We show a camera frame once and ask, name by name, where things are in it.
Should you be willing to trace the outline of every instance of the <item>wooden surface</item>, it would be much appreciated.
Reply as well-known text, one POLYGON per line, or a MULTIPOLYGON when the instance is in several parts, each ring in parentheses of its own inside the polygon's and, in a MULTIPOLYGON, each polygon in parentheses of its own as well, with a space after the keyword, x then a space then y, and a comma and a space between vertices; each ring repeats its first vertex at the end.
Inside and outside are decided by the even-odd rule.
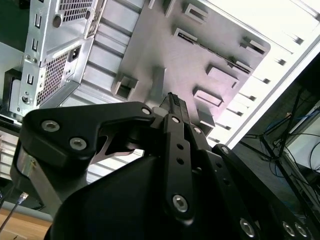
MULTIPOLYGON (((8 210, 0 210, 0 225, 8 214, 8 210)), ((0 233, 0 240, 43 240, 51 224, 48 221, 14 213, 0 233)))

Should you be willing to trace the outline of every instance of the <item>ventilation grille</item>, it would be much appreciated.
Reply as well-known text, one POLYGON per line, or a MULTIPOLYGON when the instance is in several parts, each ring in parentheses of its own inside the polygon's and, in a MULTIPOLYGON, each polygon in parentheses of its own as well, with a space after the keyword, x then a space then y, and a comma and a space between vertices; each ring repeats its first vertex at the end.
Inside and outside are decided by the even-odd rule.
POLYGON ((64 73, 68 53, 65 53, 49 62, 46 66, 43 90, 36 97, 36 104, 39 105, 62 87, 62 75, 64 73))
POLYGON ((93 0, 60 0, 59 10, 63 11, 63 22, 83 19, 91 8, 93 0))

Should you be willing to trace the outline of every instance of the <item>blue cable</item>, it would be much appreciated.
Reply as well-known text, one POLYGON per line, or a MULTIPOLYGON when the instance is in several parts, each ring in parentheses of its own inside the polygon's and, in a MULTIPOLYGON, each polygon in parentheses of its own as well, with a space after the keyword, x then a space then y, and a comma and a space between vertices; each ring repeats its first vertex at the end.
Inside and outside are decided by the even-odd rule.
MULTIPOLYGON (((295 119, 295 120, 301 120, 301 119, 304 119, 304 118, 312 117, 313 115, 315 115, 315 114, 317 114, 317 113, 319 113, 319 112, 320 112, 320 110, 316 110, 316 111, 314 111, 313 113, 310 113, 310 114, 305 115, 305 116, 295 117, 294 119, 295 119)), ((273 126, 277 125, 278 123, 280 123, 280 122, 283 121, 283 120, 284 120, 284 119, 281 119, 281 120, 277 120, 277 121, 274 121, 274 122, 270 123, 270 124, 268 125, 268 127, 266 128, 265 132, 268 131, 268 130, 269 130, 270 128, 272 128, 273 126)))

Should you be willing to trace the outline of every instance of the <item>robotic arm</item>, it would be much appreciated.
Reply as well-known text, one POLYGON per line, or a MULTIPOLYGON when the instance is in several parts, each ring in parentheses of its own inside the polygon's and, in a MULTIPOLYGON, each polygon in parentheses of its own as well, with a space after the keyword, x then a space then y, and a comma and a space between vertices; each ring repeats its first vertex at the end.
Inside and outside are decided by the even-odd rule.
POLYGON ((303 224, 225 145, 210 148, 169 94, 140 102, 41 109, 23 119, 11 177, 54 217, 46 239, 311 240, 303 224), (87 184, 90 164, 143 157, 87 184))

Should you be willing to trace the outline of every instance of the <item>screw head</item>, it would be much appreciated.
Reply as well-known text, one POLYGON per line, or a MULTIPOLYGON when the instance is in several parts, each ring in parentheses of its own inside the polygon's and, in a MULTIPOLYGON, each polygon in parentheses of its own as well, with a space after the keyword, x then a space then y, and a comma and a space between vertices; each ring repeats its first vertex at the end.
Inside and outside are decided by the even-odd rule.
POLYGON ((186 199, 181 195, 174 195, 172 198, 174 207, 181 213, 185 213, 188 210, 188 203, 186 199))
POLYGON ((245 234, 248 235, 249 238, 254 238, 255 237, 255 230, 251 226, 251 224, 245 220, 244 218, 240 219, 240 227, 242 230, 245 232, 245 234))
POLYGON ((172 116, 172 120, 177 124, 180 123, 180 120, 178 118, 176 118, 175 116, 172 116))
POLYGON ((285 221, 282 222, 282 226, 284 228, 284 230, 291 236, 294 237, 295 236, 295 231, 290 227, 290 225, 288 223, 286 223, 285 221))
POLYGON ((196 132, 197 134, 201 134, 201 130, 200 130, 199 128, 194 127, 193 129, 195 130, 195 132, 196 132))
POLYGON ((303 237, 308 237, 306 230, 304 230, 298 223, 295 223, 294 226, 303 237))
POLYGON ((225 146, 222 146, 221 149, 225 154, 229 154, 229 150, 225 146))
POLYGON ((147 114, 147 115, 150 115, 151 114, 151 112, 150 112, 150 110, 149 109, 147 109, 147 108, 142 108, 142 112, 144 113, 144 114, 147 114))
POLYGON ((81 151, 87 147, 87 143, 80 137, 73 137, 70 140, 70 147, 74 150, 81 151))
POLYGON ((43 121, 41 124, 41 127, 43 130, 50 132, 50 133, 56 132, 60 129, 59 124, 53 120, 43 121))

